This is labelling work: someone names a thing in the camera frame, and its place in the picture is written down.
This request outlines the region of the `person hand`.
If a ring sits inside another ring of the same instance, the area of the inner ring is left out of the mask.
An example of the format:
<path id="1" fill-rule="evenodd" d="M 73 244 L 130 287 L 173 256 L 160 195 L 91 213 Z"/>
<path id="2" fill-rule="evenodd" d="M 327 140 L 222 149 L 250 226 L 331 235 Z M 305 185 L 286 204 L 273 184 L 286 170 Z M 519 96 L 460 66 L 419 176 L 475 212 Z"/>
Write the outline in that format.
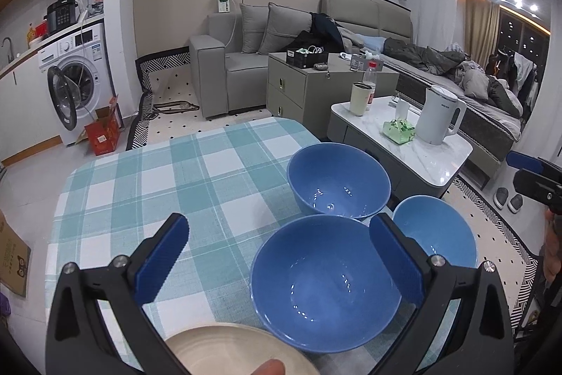
<path id="1" fill-rule="evenodd" d="M 267 360 L 262 363 L 260 367 L 257 367 L 251 375 L 285 375 L 286 367 L 285 365 L 277 359 Z"/>

